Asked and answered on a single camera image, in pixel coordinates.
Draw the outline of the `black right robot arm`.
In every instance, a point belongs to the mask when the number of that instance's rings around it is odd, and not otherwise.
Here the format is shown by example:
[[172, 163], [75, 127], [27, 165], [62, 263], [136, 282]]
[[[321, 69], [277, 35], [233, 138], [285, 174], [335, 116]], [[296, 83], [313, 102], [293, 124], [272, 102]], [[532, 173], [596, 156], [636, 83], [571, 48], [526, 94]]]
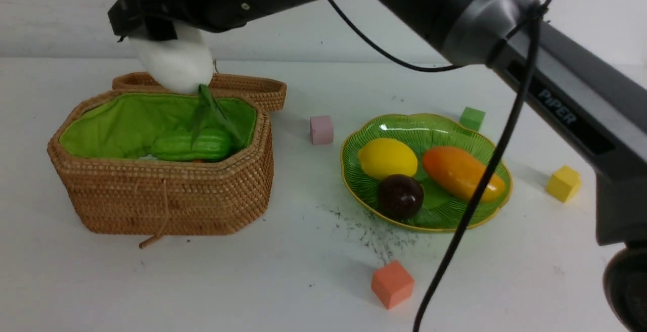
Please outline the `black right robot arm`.
[[[116, 0], [114, 34], [169, 48], [179, 58], [204, 32], [221, 33], [318, 0]], [[492, 165], [522, 103], [538, 113], [596, 172], [596, 239], [624, 243], [603, 286], [613, 313], [645, 331], [645, 89], [544, 21], [552, 0], [379, 0], [438, 51], [450, 70], [485, 65], [517, 92]]]

